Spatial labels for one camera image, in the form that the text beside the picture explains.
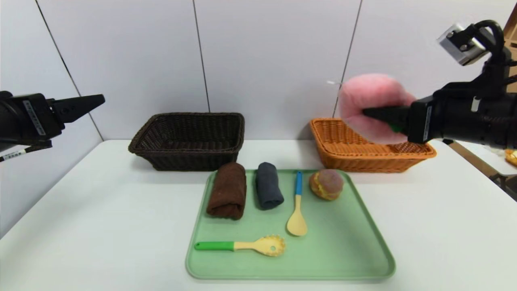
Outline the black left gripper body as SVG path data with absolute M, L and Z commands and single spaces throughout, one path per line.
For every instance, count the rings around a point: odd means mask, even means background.
M 52 147 L 52 138 L 65 128 L 40 94 L 13 96 L 1 92 L 1 151 L 26 146 L 34 152 Z

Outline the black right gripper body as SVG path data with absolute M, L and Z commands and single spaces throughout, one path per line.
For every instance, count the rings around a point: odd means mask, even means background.
M 440 92 L 413 102 L 408 115 L 408 141 L 451 139 L 488 144 L 489 124 L 471 111 L 471 103 L 472 99 Z

